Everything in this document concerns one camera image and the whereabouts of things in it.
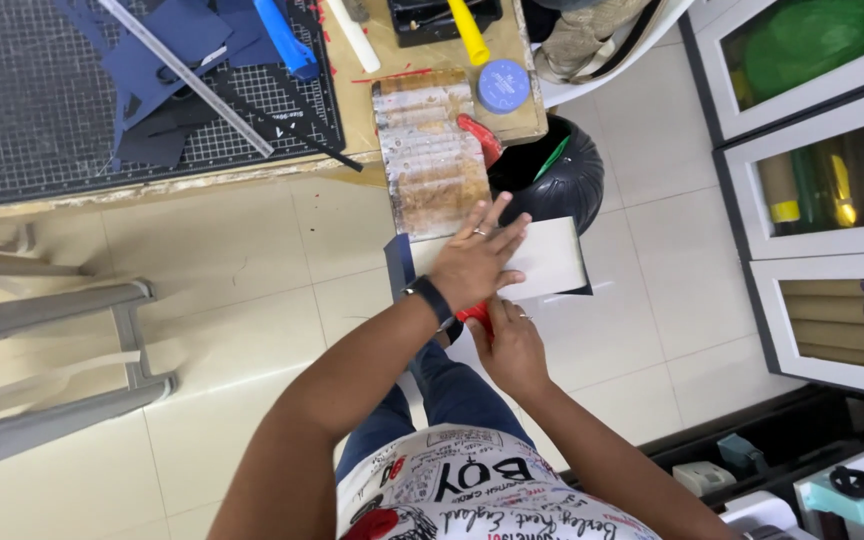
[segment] white graphic t-shirt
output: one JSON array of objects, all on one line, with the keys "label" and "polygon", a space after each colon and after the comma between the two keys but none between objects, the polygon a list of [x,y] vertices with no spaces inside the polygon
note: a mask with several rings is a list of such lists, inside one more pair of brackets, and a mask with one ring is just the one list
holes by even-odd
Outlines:
[{"label": "white graphic t-shirt", "polygon": [[520,439],[468,425],[396,439],[336,491],[344,540],[660,540],[636,518],[567,486]]}]

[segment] black watch strap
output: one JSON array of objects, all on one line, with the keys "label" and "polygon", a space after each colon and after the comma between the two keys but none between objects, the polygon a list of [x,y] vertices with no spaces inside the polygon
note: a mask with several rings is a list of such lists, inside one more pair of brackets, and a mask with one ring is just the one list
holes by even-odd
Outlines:
[{"label": "black watch strap", "polygon": [[430,281],[426,276],[416,277],[414,281],[405,287],[403,292],[406,294],[418,293],[423,299],[425,299],[428,305],[432,307],[432,311],[435,312],[439,325],[445,325],[446,323],[451,322],[454,317],[452,308],[449,307],[449,302],[446,301],[446,297],[439,292],[439,289],[436,288],[436,286],[432,284],[432,281]]}]

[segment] hand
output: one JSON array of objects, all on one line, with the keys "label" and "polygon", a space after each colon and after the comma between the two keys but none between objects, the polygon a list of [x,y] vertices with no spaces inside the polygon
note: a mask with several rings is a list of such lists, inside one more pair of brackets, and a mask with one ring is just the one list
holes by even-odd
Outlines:
[{"label": "hand", "polygon": [[503,392],[521,404],[554,385],[546,368],[546,346],[525,310],[498,296],[488,299],[488,318],[495,339],[489,343],[485,327],[474,318],[465,320],[472,332],[479,360]]},{"label": "hand", "polygon": [[475,306],[498,289],[525,281],[522,272],[502,271],[522,245],[525,226],[532,221],[531,215],[522,213],[510,226],[499,228],[498,216],[511,200],[512,193],[503,191],[495,204],[476,202],[459,231],[436,255],[428,277],[452,313]]}]

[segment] black cutting mat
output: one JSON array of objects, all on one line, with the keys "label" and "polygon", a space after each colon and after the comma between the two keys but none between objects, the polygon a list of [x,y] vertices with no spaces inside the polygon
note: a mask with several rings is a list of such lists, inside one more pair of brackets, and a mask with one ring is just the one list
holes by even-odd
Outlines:
[{"label": "black cutting mat", "polygon": [[[319,62],[318,80],[299,83],[284,66],[234,70],[237,92],[273,117],[345,148],[318,15],[289,0],[295,35]],[[146,13],[139,2],[131,10]],[[246,166],[267,161],[223,119],[198,129],[174,168],[123,161],[113,170],[116,92],[100,55],[53,0],[0,0],[0,205]],[[218,69],[225,70],[226,65]],[[317,154],[284,135],[272,160]]]}]

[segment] blue jeans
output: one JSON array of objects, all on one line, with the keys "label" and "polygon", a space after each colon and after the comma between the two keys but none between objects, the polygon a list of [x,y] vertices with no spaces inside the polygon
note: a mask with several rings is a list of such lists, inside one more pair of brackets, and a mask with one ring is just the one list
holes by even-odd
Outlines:
[{"label": "blue jeans", "polygon": [[[536,447],[505,399],[473,368],[450,360],[435,340],[429,341],[409,361],[409,371],[422,395],[429,426],[462,424],[497,430]],[[402,388],[393,384],[375,410],[349,434],[339,465],[335,468],[335,484],[342,482],[360,461],[376,450],[415,431],[409,401],[405,399]]]}]

